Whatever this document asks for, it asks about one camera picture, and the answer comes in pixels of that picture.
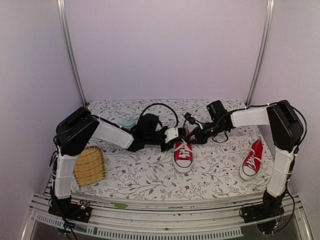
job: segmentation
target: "metal rail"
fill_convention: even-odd
[[[254,94],[255,94],[255,91],[257,88],[261,67],[262,67],[265,52],[267,49],[267,42],[268,42],[269,33],[270,33],[270,29],[271,29],[272,16],[273,16],[273,12],[274,12],[274,5],[275,5],[274,0],[267,1],[265,19],[264,19],[264,27],[263,27],[263,33],[262,33],[259,54],[258,54],[258,58],[256,60],[250,89],[249,89],[248,95],[245,100],[245,105],[247,105],[247,106],[249,106],[252,103],[252,100],[254,98]]]
[[[217,202],[202,209],[182,207],[179,210],[169,207],[157,210],[155,207],[150,209],[147,206],[143,208],[141,206],[140,209],[137,209],[134,205],[128,205],[126,209],[118,209],[108,203],[93,201],[91,202],[92,215],[89,223],[76,222],[77,227],[74,231],[96,237],[104,237],[108,233],[141,235],[142,238],[139,238],[143,239],[144,236],[145,240],[148,240],[149,236],[163,236],[163,240],[170,240],[165,237],[168,235],[176,236],[176,240],[184,239],[183,236],[189,236],[186,239],[192,239],[190,236],[202,234],[204,234],[203,239],[229,239],[229,236],[225,236],[226,238],[208,238],[207,234],[227,233],[236,228],[256,224],[255,222],[244,223],[244,220],[239,216],[239,209],[244,203],[260,203],[261,200],[257,201],[255,197],[253,198],[254,200],[251,201],[225,203],[223,207],[220,202]],[[48,214],[49,199],[49,196],[34,194],[29,207],[29,221],[22,237],[23,240],[30,239],[35,221],[62,228],[63,221],[61,218]],[[295,195],[294,199],[296,202],[295,211],[303,210],[299,197]],[[289,196],[283,199],[282,205],[285,211],[284,215],[290,215],[293,210],[293,203]],[[118,237],[108,237],[108,239],[118,239]]]
[[[68,54],[74,83],[75,83],[77,92],[79,94],[79,98],[81,100],[81,103],[82,103],[82,105],[85,106],[87,103],[87,100],[85,97],[84,89],[83,89],[81,81],[80,81],[79,72],[78,72],[78,68],[77,68],[77,64],[76,64],[76,59],[75,59],[74,51],[73,51],[72,44],[71,44],[71,38],[70,38],[68,21],[67,21],[67,14],[66,14],[66,7],[65,7],[65,0],[57,0],[57,5],[58,5],[58,12],[59,12],[59,18],[60,18],[60,23],[61,23],[62,34],[64,37],[64,43],[65,43],[66,51]]]

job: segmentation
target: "floral tablecloth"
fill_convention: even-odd
[[[92,101],[88,109],[121,125],[124,117],[138,117],[146,106],[165,103],[178,114],[180,127],[186,112],[201,122],[210,121],[206,106],[211,102],[204,99],[106,100]],[[241,101],[222,103],[228,111],[245,106]],[[153,106],[147,113],[160,116],[164,126],[175,125],[175,117],[164,106]],[[234,128],[228,136],[225,143],[210,139],[207,144],[192,145],[195,155],[188,173],[177,172],[173,167],[173,153],[161,152],[158,146],[128,152],[92,138],[88,145],[96,145],[103,151],[106,179],[80,188],[73,177],[71,190],[98,197],[150,201],[215,199],[263,192],[270,180],[274,160],[258,127]],[[239,167],[249,153],[248,148],[259,136],[263,143],[260,172],[255,179],[245,181],[240,178]],[[215,139],[223,141],[225,136],[221,133]]]

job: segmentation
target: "black bracket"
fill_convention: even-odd
[[[241,216],[243,217],[244,223],[252,223],[257,222],[265,219],[271,219],[280,215],[283,215],[285,213],[285,210],[282,206],[278,206],[272,211],[268,212],[268,215],[265,214],[264,210],[264,204],[258,204],[258,205],[250,205],[245,206],[241,209]]]
[[[49,204],[48,213],[64,217],[66,219],[75,220],[78,222],[88,223],[91,217],[92,208],[87,202],[85,204],[71,203],[71,196],[64,199],[58,199],[54,195],[54,191],[50,188],[51,201]]]

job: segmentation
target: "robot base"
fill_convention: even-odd
[[[246,206],[246,207],[243,207],[241,210],[241,215],[246,224],[274,218],[284,213],[285,213],[285,210],[281,205],[272,209],[272,211],[269,210],[268,213],[266,213],[263,203],[258,205]]]
[[[275,233],[277,221],[271,220],[263,223],[259,223],[256,225],[256,228],[259,230],[260,233],[263,235],[272,235]]]
[[[57,199],[51,201],[51,206],[49,207],[48,213],[62,217],[61,213],[66,219],[75,220],[78,222],[88,223],[91,217],[92,208],[87,206],[82,208],[81,205],[76,203],[71,203],[71,197],[65,199]]]

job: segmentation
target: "white shoelace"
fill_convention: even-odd
[[[178,155],[179,158],[190,157],[190,153],[195,154],[190,148],[188,148],[188,144],[184,140],[182,140],[182,144],[176,149],[172,150],[172,152],[176,152],[178,150],[180,150]]]
[[[248,163],[248,167],[251,168],[252,170],[257,170],[256,168],[256,163],[255,163],[255,159],[257,159],[259,162],[261,162],[261,160],[259,158],[257,158],[256,156],[251,156],[248,158],[248,160],[246,161]]]

